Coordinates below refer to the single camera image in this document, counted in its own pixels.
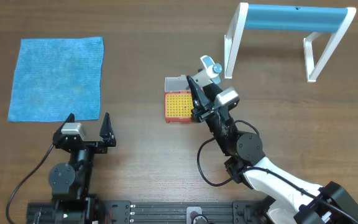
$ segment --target black metal base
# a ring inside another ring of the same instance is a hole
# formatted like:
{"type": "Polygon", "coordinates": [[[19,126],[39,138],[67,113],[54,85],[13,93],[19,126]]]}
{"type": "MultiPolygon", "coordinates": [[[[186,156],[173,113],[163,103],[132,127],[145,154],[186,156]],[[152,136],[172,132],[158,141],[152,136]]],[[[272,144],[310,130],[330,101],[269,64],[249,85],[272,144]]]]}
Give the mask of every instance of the black metal base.
{"type": "MultiPolygon", "coordinates": [[[[187,207],[201,207],[202,214],[214,224],[266,224],[263,202],[235,201],[233,203],[159,203],[105,201],[106,216],[99,224],[186,224],[187,207]]],[[[29,203],[27,224],[42,208],[38,224],[55,223],[50,203],[29,203]]]]}

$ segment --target transparent plastic lid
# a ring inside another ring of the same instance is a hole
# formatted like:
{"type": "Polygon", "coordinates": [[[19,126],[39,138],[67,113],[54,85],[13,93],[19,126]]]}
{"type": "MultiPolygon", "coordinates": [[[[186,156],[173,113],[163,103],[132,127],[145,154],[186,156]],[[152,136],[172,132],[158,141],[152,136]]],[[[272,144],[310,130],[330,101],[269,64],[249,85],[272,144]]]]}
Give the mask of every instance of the transparent plastic lid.
{"type": "Polygon", "coordinates": [[[189,84],[186,75],[179,77],[165,77],[165,92],[187,91],[189,84]]]}

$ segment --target wooden surface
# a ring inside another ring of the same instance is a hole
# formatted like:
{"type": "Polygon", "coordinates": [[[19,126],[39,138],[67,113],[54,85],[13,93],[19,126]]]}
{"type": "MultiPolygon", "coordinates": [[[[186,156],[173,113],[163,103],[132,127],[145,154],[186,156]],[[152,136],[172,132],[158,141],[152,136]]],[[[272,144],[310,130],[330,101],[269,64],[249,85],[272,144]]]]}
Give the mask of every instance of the wooden surface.
{"type": "MultiPolygon", "coordinates": [[[[358,1],[252,1],[357,8],[354,22],[317,83],[306,82],[306,33],[246,31],[234,69],[240,94],[233,117],[258,127],[266,155],[310,182],[340,183],[358,203],[358,1]]],[[[231,202],[265,195],[230,183],[203,182],[196,151],[211,137],[206,124],[166,124],[165,77],[194,75],[199,57],[223,63],[223,35],[239,1],[0,1],[0,223],[15,186],[46,152],[60,123],[10,123],[7,113],[20,39],[103,36],[101,118],[108,111],[117,147],[96,156],[91,191],[106,200],[231,202]]],[[[320,55],[328,38],[316,40],[320,55]]],[[[96,138],[101,121],[83,122],[96,138]]],[[[201,155],[214,182],[227,178],[215,144],[201,155]]],[[[54,150],[20,189],[11,216],[24,223],[27,202],[50,199],[49,170],[66,162],[54,150]]]]}

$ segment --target blue bar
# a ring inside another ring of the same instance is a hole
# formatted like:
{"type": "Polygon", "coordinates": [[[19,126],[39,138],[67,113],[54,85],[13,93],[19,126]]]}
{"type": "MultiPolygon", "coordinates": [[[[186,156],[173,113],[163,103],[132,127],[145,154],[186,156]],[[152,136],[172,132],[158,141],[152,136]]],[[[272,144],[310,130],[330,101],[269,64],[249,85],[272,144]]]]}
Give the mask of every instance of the blue bar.
{"type": "Polygon", "coordinates": [[[250,4],[245,29],[334,33],[346,15],[346,8],[250,4]]]}

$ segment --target white stand leg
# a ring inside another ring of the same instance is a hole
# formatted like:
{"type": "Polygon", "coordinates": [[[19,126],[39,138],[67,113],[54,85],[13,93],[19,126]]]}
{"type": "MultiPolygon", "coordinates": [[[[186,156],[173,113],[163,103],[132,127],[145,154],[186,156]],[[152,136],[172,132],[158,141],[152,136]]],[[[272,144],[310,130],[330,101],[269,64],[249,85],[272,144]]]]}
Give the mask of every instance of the white stand leg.
{"type": "Polygon", "coordinates": [[[233,77],[234,64],[239,51],[242,32],[246,25],[248,3],[240,3],[224,36],[224,78],[233,77]]]}
{"type": "Polygon", "coordinates": [[[318,75],[326,65],[328,59],[333,54],[336,46],[338,46],[341,41],[343,35],[346,33],[347,28],[349,28],[351,22],[353,21],[354,15],[356,14],[356,9],[353,7],[347,8],[347,15],[343,20],[341,26],[339,26],[338,31],[334,34],[331,34],[329,38],[328,44],[324,49],[323,54],[318,60],[316,66],[314,66],[313,60],[313,49],[312,49],[312,41],[315,38],[319,37],[321,33],[313,32],[307,38],[303,39],[303,48],[305,52],[305,65],[306,65],[306,75],[308,82],[316,82],[318,75]]]}

